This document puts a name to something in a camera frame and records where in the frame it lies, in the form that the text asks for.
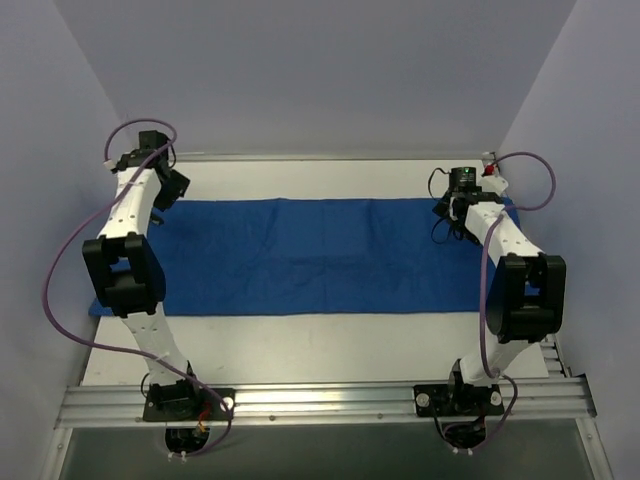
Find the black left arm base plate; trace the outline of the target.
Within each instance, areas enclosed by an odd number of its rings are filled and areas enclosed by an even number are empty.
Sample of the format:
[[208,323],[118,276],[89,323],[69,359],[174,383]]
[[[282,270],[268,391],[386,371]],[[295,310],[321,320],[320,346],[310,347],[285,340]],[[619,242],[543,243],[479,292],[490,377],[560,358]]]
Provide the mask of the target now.
[[226,421],[229,414],[208,391],[193,386],[153,384],[147,393],[144,422]]

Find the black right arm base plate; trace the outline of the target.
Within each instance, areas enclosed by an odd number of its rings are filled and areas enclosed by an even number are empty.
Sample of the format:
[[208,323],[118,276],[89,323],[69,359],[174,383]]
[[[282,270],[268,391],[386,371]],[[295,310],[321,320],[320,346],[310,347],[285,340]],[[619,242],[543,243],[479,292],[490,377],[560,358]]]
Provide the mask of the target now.
[[417,384],[413,386],[413,397],[418,417],[499,416],[505,411],[497,385]]

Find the blue surgical drape cloth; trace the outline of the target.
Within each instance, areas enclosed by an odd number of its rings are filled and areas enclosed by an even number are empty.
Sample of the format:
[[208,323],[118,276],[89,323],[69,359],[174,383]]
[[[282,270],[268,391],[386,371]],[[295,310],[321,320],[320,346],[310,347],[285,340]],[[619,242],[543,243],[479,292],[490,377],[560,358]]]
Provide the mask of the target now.
[[170,316],[474,312],[494,265],[433,201],[180,201],[148,232]]

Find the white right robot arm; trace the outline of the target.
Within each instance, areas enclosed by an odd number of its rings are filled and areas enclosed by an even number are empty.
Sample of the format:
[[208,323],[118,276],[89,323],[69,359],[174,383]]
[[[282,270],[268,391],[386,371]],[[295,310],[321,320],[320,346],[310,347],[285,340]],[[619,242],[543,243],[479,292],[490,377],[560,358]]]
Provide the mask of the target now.
[[520,353],[560,330],[567,266],[521,231],[501,176],[463,166],[451,169],[448,181],[433,212],[452,235],[482,248],[479,346],[458,361],[461,377],[443,390],[447,406],[464,413],[479,402],[479,387],[494,384]]

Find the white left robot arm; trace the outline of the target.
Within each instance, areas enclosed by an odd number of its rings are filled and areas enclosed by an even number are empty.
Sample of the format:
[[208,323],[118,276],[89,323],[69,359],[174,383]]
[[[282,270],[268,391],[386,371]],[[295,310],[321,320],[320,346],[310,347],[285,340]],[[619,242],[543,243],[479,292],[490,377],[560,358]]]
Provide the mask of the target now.
[[160,131],[141,131],[138,147],[110,167],[117,178],[116,201],[98,236],[84,242],[82,255],[99,303],[148,354],[147,401],[190,419],[200,411],[202,395],[189,381],[191,365],[170,332],[166,276],[147,239],[149,226],[163,222],[154,211],[171,208],[190,183],[170,165],[169,142]]

